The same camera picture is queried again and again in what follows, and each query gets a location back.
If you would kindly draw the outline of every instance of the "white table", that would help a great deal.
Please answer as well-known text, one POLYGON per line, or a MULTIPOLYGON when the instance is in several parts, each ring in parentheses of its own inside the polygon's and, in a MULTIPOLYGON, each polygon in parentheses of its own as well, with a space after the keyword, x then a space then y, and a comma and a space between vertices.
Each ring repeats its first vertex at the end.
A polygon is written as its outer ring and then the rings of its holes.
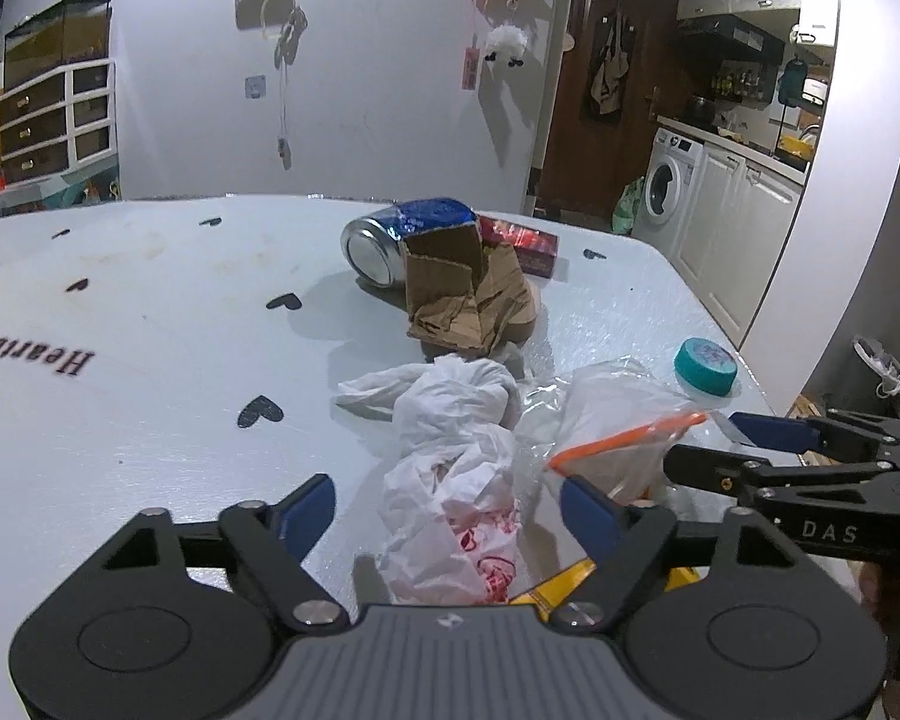
MULTIPOLYGON (((363 290, 341 256, 343 225, 374 207, 231 196, 0 220, 0 338, 67 349, 52 364, 46 353, 28 361, 32 346, 19 358, 0 349, 0 720, 24 716, 7 678, 17 626, 146 506, 209 519, 327 472, 338 517, 306 567, 351 611, 372 596, 371 558, 361 556, 385 536, 376 506, 394 436, 331 396, 339 381, 423 359, 403 310, 363 290), (200 224, 212 218, 221 222, 200 224), (86 289, 65 292, 84 278, 86 289), (290 292, 299 310, 266 309, 290 292), (56 372, 74 350, 95 356, 79 375, 56 372), (239 428, 237 414, 261 394, 286 417, 239 428)), ((537 372, 632 354, 680 386, 673 359, 684 338, 732 348, 648 245, 532 223, 560 237, 525 348, 537 372), (585 248, 605 259, 584 258, 585 248)), ((769 411, 742 365, 731 396, 706 405, 769 411)), ((693 440, 727 445, 712 425, 693 440)), ((543 509, 538 521, 566 565, 580 548, 543 509)))

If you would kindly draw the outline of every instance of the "range hood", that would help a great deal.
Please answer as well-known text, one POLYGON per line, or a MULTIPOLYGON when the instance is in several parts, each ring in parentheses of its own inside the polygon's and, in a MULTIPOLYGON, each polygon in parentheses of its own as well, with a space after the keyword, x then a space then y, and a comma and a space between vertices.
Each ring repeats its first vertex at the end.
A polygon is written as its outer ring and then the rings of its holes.
POLYGON ((772 66, 783 62, 782 40, 732 13, 679 20, 677 34, 687 47, 715 59, 772 66))

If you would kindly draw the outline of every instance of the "soda can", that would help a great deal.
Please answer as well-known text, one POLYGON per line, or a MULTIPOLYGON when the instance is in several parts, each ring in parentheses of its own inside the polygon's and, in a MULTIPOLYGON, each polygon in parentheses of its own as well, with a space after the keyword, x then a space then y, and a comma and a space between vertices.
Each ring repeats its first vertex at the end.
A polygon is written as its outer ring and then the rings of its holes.
POLYGON ((400 242, 418 233, 476 224, 477 215, 448 197, 394 203, 343 228, 340 246, 354 271, 376 287, 402 287, 407 271, 400 242))

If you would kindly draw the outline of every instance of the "red box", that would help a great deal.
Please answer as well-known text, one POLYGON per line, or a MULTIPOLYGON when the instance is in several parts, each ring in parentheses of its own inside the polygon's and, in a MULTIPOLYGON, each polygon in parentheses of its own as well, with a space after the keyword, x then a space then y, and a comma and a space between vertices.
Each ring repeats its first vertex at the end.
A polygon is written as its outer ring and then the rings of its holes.
POLYGON ((513 221, 479 217, 480 237, 492 244, 510 244, 516 251, 516 259, 525 274, 550 278, 557 264, 559 238, 513 221))

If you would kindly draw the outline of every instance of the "washing machine door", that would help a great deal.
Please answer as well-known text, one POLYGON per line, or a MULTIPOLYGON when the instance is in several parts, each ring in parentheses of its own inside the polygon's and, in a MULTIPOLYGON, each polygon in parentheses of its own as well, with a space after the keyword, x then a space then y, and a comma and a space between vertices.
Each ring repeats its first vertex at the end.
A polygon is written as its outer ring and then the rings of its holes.
POLYGON ((677 160, 663 156, 653 163, 643 190, 643 201, 650 221, 664 224, 674 215, 679 205, 682 185, 677 160))

